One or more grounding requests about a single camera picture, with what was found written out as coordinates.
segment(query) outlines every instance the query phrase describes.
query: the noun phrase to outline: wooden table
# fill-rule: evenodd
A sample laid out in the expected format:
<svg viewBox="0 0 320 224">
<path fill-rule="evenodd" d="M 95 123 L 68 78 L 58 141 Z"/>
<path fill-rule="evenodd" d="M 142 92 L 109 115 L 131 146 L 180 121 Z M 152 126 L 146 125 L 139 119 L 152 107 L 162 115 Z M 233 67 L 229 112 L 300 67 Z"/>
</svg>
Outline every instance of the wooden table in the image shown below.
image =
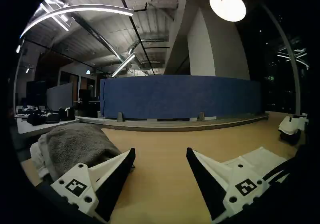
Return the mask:
<svg viewBox="0 0 320 224">
<path fill-rule="evenodd" d="M 278 126 L 285 116 L 271 112 L 269 120 L 195 132 L 102 129 L 121 151 L 136 149 L 136 169 L 124 184 L 110 223 L 210 224 L 209 211 L 186 159 L 187 147 L 219 162 L 260 146 L 288 159 L 296 148 L 279 139 Z"/>
</svg>

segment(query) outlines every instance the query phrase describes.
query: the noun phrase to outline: white desk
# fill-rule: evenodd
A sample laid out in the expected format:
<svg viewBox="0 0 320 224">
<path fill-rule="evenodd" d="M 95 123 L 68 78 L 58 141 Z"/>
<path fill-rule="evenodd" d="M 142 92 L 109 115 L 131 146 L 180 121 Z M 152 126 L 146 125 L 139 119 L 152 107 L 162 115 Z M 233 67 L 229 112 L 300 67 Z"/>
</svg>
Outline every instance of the white desk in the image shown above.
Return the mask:
<svg viewBox="0 0 320 224">
<path fill-rule="evenodd" d="M 57 126 L 63 126 L 70 123 L 79 123 L 79 119 L 76 118 L 72 121 L 60 121 L 59 123 L 42 124 L 42 125 L 33 126 L 30 123 L 28 123 L 27 120 L 22 120 L 21 118 L 17 118 L 18 133 L 25 137 L 44 134 L 51 131 L 53 128 Z"/>
</svg>

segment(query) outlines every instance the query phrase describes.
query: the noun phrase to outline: white column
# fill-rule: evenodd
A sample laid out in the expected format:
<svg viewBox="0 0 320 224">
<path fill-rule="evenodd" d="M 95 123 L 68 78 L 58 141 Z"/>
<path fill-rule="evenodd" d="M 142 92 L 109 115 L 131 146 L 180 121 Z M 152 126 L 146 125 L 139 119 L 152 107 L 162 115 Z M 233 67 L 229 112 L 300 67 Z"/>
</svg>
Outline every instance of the white column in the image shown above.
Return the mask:
<svg viewBox="0 0 320 224">
<path fill-rule="evenodd" d="M 191 75 L 249 80 L 244 48 L 233 22 L 199 8 L 188 33 Z"/>
</svg>

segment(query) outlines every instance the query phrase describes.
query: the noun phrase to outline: gray panel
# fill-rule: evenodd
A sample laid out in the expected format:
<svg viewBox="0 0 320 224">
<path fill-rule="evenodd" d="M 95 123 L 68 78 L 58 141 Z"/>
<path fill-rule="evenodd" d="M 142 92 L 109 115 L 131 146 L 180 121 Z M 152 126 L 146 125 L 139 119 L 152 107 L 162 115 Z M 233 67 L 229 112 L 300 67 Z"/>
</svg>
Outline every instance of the gray panel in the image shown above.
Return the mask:
<svg viewBox="0 0 320 224">
<path fill-rule="evenodd" d="M 73 84 L 68 83 L 61 86 L 55 86 L 47 90 L 47 105 L 57 112 L 60 107 L 67 108 L 73 106 L 72 99 Z"/>
</svg>

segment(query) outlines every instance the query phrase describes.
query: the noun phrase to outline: blue fabric panel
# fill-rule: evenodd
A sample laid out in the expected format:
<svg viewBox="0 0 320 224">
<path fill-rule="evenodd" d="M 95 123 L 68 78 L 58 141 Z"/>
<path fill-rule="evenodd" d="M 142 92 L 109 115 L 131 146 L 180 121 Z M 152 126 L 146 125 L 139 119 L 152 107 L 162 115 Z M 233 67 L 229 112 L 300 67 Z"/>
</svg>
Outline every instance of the blue fabric panel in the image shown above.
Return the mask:
<svg viewBox="0 0 320 224">
<path fill-rule="evenodd" d="M 116 118 L 192 118 L 261 111 L 260 84 L 214 76 L 159 75 L 102 79 L 100 109 Z"/>
</svg>

